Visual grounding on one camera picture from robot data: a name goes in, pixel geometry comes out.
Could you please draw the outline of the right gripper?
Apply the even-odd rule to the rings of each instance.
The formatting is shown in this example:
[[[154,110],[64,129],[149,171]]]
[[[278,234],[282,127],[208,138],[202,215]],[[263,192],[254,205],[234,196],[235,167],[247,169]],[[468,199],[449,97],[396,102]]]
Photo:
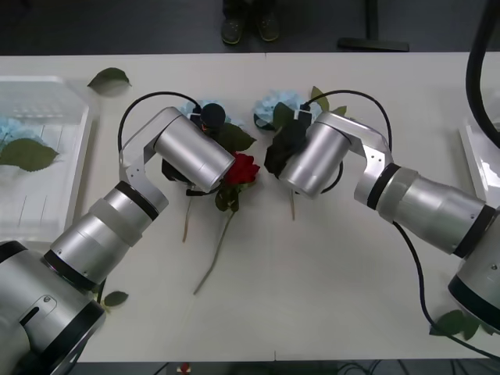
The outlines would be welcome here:
[[[306,127],[298,120],[289,120],[275,135],[266,150],[264,166],[279,177],[286,162],[301,151],[306,142]]]

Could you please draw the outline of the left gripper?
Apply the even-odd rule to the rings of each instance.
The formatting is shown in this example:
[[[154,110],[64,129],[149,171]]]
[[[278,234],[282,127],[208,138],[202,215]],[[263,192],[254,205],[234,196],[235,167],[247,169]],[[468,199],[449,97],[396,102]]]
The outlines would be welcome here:
[[[217,135],[226,121],[223,107],[216,103],[209,103],[201,111],[202,128],[208,135]]]

